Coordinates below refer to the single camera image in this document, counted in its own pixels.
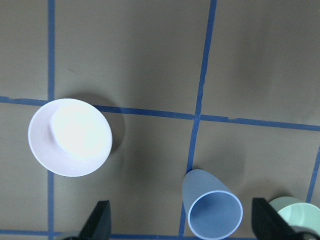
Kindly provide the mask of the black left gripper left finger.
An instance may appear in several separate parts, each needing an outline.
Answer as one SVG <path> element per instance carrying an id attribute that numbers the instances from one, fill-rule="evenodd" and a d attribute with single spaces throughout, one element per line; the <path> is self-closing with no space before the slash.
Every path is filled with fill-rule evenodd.
<path id="1" fill-rule="evenodd" d="M 109 200 L 98 201 L 78 234 L 63 236 L 63 240 L 108 240 L 111 235 L 111 206 Z"/>

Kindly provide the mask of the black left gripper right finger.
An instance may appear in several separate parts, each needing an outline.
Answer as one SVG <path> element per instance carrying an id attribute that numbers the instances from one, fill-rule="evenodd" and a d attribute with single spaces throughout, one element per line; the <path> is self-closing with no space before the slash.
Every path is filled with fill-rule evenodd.
<path id="1" fill-rule="evenodd" d="M 252 199 L 251 228 L 258 240 L 318 240 L 311 231 L 296 232 L 264 199 Z"/>

